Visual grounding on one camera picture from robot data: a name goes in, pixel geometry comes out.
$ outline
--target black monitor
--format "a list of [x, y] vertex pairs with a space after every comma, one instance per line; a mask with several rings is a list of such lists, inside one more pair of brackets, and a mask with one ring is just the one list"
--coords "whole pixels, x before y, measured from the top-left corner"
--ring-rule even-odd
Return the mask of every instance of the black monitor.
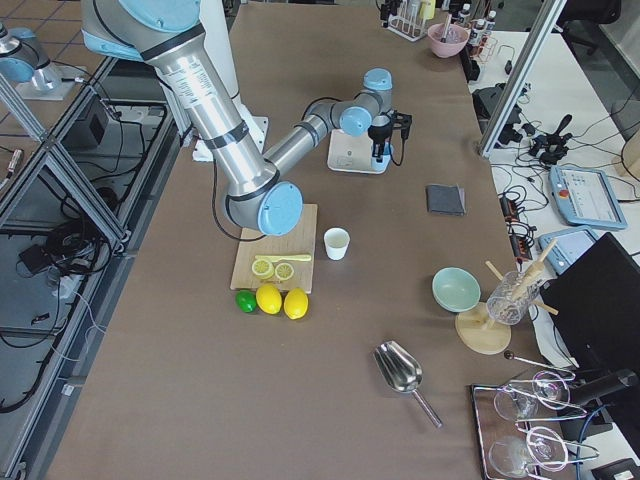
[[[553, 322], [579, 376], [622, 369], [640, 375], [640, 266], [613, 235], [605, 233], [541, 294], [560, 312]], [[601, 400], [612, 403], [607, 410], [640, 455], [640, 386]]]

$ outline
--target circular wooden base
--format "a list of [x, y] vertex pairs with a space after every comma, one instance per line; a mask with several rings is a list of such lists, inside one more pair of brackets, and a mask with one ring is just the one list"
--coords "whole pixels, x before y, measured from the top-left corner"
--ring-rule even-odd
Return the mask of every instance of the circular wooden base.
[[456, 331], [467, 347], [485, 355], [500, 353], [511, 341], [511, 327], [492, 322], [487, 304], [482, 302], [456, 315]]

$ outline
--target white paper cup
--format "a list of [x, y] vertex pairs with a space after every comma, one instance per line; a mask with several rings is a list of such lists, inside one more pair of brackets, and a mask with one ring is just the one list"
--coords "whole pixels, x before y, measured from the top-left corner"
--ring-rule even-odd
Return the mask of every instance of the white paper cup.
[[324, 248], [331, 260], [340, 260], [347, 253], [349, 234], [344, 228], [330, 228], [324, 234]]

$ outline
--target bottle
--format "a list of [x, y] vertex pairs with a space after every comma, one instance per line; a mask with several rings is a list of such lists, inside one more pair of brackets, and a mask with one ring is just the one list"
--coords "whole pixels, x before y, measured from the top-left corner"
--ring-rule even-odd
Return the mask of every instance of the bottle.
[[422, 26], [424, 28], [424, 24], [426, 20], [431, 20], [436, 14], [436, 0], [422, 0], [420, 5], [420, 20], [422, 21]]
[[484, 33], [483, 33], [483, 38], [489, 37], [491, 35], [491, 32], [493, 32], [493, 29], [496, 26], [496, 11], [495, 10], [491, 10], [489, 12], [489, 14], [487, 15], [487, 18], [485, 18], [485, 27], [484, 27]]
[[479, 18], [478, 20], [473, 22], [473, 26], [471, 27], [471, 32], [469, 33], [469, 41], [467, 42], [467, 45], [470, 45], [471, 47], [478, 47], [480, 45], [480, 41], [482, 40], [483, 30], [484, 30], [484, 18]]
[[487, 17], [485, 18], [485, 27], [482, 32], [482, 38], [480, 39], [480, 46], [478, 47], [478, 54], [482, 52], [482, 49], [489, 40], [491, 36], [491, 32], [493, 32], [494, 27], [496, 26], [496, 12], [495, 10], [491, 10]]
[[471, 14], [471, 4], [465, 3], [464, 5], [462, 5], [462, 10], [458, 12], [458, 19], [456, 20], [456, 23], [461, 27], [466, 28], [468, 26], [467, 24], [469, 22], [470, 14]]

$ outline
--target lime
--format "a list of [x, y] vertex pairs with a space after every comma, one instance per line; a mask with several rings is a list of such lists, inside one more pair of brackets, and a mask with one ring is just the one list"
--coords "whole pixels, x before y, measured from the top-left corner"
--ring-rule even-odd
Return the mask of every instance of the lime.
[[240, 290], [236, 293], [236, 305], [245, 313], [253, 312], [258, 303], [256, 302], [256, 296], [249, 290]]

